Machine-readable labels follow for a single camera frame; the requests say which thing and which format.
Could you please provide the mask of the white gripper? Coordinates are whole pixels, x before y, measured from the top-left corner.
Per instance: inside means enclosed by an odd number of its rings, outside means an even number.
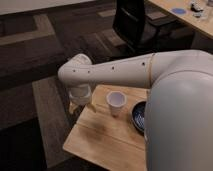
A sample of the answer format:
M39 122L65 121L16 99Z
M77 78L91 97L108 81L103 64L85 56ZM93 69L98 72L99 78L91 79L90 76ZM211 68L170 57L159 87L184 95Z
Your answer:
M71 87L69 89L69 98L72 102L69 104L69 113L73 114L78 105L84 106L87 104L88 108L93 112L96 112L96 108L91 101L91 87L88 84L79 85L77 87Z

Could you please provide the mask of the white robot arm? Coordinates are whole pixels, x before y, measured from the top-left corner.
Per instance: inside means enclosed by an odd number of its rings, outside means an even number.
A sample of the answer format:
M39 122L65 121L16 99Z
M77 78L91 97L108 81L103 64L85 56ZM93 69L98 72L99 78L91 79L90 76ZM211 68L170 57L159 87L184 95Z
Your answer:
M179 50L100 64L77 54L58 77L77 104L89 102L92 84L148 88L147 171L213 171L213 54Z

